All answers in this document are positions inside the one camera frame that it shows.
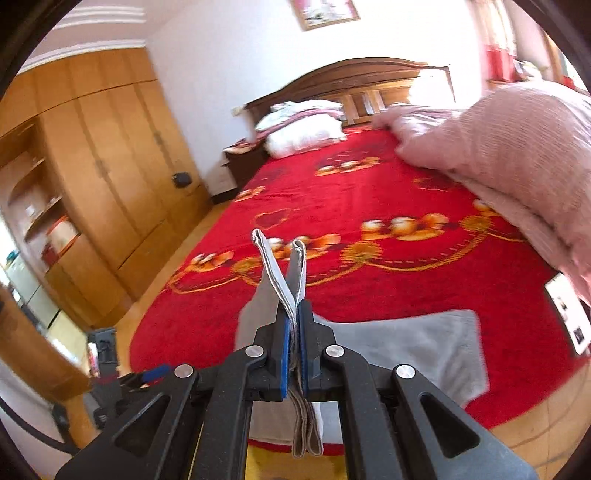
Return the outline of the yellow fluffy rug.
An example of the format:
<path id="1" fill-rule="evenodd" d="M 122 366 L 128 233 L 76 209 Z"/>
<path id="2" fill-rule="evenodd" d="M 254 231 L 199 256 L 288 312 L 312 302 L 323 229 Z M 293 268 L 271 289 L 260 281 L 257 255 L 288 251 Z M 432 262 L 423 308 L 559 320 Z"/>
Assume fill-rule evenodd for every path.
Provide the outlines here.
<path id="1" fill-rule="evenodd" d="M 294 458 L 290 453 L 273 452 L 249 445 L 245 464 L 245 479 L 315 479 L 346 480 L 346 461 L 342 456 L 304 456 Z"/>

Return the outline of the red floral bed blanket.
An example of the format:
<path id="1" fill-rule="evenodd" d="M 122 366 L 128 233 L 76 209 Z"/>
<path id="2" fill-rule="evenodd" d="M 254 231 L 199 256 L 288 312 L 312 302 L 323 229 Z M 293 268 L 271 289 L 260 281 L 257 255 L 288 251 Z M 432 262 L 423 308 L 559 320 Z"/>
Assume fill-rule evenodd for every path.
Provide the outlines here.
<path id="1" fill-rule="evenodd" d="M 468 410 L 541 464 L 571 451 L 590 422 L 588 363 L 546 296 L 550 267 L 463 185 L 400 160 L 384 130 L 271 160 L 166 281 L 137 326 L 130 363 L 214 365 L 260 277 L 253 229 L 287 261 L 308 247 L 308 298 L 339 322 L 471 309 L 490 389 Z"/>

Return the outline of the wooden wardrobe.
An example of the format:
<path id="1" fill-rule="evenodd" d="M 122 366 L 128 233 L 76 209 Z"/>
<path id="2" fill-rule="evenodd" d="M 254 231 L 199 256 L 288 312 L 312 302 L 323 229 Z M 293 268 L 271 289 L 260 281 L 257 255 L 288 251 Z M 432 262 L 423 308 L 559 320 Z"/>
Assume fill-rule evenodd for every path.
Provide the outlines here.
<path id="1" fill-rule="evenodd" d="M 177 189 L 175 172 L 193 183 Z M 85 330 L 115 324 L 211 210 L 146 50 L 53 61 L 1 101 L 1 211 Z"/>

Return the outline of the black charger on wardrobe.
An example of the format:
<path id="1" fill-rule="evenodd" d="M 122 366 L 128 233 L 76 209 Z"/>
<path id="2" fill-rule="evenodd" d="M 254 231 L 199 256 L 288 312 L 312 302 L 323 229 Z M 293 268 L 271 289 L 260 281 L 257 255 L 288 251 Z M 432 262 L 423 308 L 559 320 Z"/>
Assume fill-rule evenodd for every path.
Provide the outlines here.
<path id="1" fill-rule="evenodd" d="M 188 172 L 175 172 L 172 182 L 177 189 L 184 189 L 193 183 L 193 179 Z"/>

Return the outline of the dark wooden nightstand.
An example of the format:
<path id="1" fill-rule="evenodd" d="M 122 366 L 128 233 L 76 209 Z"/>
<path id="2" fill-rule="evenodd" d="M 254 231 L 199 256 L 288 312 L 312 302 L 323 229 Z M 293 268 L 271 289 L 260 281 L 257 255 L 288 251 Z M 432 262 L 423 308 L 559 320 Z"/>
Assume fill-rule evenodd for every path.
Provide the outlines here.
<path id="1" fill-rule="evenodd" d="M 249 141 L 246 139 L 224 148 L 223 155 L 226 160 L 225 166 L 228 167 L 238 190 L 242 190 L 249 183 L 270 157 L 266 152 L 263 140 Z"/>

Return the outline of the pink checked quilt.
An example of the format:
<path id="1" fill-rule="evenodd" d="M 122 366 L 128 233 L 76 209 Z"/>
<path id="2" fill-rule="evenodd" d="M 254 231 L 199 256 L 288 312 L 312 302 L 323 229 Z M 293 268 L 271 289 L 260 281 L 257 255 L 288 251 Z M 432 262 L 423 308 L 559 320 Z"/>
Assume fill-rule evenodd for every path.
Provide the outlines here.
<path id="1" fill-rule="evenodd" d="M 396 104 L 374 116 L 410 165 L 443 172 L 500 213 L 590 298 L 590 98 L 553 82 L 467 109 Z"/>

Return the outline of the white pillow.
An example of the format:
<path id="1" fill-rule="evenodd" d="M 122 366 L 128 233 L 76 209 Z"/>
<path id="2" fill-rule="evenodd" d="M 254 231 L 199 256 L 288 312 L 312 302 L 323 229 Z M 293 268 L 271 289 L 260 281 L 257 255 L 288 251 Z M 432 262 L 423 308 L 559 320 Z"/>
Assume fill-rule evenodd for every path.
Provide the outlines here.
<path id="1" fill-rule="evenodd" d="M 329 114 L 304 117 L 270 133 L 264 141 L 273 158 L 286 158 L 346 140 L 342 122 Z"/>

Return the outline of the dark wooden headboard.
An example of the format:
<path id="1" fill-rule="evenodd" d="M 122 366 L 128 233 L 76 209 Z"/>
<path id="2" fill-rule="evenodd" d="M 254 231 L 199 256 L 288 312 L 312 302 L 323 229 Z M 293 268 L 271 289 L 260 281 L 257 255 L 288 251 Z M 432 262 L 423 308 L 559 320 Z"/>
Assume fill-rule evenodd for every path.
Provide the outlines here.
<path id="1" fill-rule="evenodd" d="M 252 122 L 284 101 L 325 99 L 342 104 L 346 126 L 370 123 L 397 103 L 455 104 L 450 68 L 390 57 L 363 57 L 322 66 L 245 104 Z"/>

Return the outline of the red and white curtain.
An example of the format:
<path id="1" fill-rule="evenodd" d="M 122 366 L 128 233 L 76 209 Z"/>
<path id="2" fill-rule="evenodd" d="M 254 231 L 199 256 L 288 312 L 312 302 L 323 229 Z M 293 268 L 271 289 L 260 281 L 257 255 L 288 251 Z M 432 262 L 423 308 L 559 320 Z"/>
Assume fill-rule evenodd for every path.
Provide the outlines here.
<path id="1" fill-rule="evenodd" d="M 490 80 L 512 83 L 517 46 L 503 1 L 478 1 Z"/>

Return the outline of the framed wall picture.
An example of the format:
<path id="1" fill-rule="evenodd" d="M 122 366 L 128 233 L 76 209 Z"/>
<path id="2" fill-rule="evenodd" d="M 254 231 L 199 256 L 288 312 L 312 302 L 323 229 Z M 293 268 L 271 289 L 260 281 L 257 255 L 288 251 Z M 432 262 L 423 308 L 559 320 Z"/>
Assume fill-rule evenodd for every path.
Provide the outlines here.
<path id="1" fill-rule="evenodd" d="M 360 19 L 351 0 L 291 0 L 304 31 Z"/>

